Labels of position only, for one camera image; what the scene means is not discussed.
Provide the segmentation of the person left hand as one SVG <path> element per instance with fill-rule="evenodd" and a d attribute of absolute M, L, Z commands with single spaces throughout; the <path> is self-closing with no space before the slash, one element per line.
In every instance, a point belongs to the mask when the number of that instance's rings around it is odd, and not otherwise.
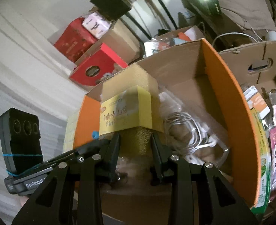
<path fill-rule="evenodd" d="M 25 203 L 28 201 L 29 196 L 21 196 L 20 197 L 20 204 L 23 207 L 25 205 Z"/>

